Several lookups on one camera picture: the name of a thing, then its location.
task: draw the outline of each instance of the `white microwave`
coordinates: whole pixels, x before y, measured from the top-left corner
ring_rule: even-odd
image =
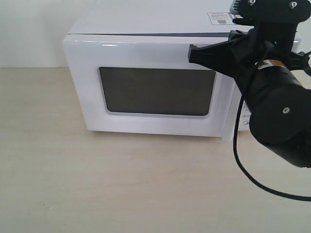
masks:
[[[64,50],[92,131],[233,136],[241,94],[232,78],[190,64],[191,44],[226,41],[230,0],[99,0],[77,20]],[[296,36],[293,50],[301,42]],[[248,130],[245,105],[240,130]]]

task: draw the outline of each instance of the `screw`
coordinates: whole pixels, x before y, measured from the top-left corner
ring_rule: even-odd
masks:
[[[256,3],[256,0],[248,0],[248,4],[251,6],[254,5],[255,3]]]
[[[293,9],[293,8],[295,8],[296,6],[297,6],[297,2],[291,1],[291,3],[290,3],[290,8]]]
[[[287,108],[284,108],[284,109],[283,109],[283,113],[284,113],[284,114],[288,114],[288,113],[290,112],[290,110],[291,110],[291,109],[288,108],[288,107],[287,107]]]

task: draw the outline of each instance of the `wooden table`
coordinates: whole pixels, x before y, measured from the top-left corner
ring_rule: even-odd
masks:
[[[239,153],[260,182],[311,195],[311,170],[250,133]],[[231,143],[90,132],[68,69],[0,70],[1,233],[308,233],[310,219],[250,183]]]

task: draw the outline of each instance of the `wall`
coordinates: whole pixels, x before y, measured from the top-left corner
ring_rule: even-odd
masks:
[[[62,40],[94,0],[2,0],[0,67],[66,67]],[[299,27],[311,50],[311,19]]]

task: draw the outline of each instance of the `microwave window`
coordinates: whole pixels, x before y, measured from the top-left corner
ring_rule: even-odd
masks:
[[[106,107],[117,113],[206,116],[213,70],[100,67]]]

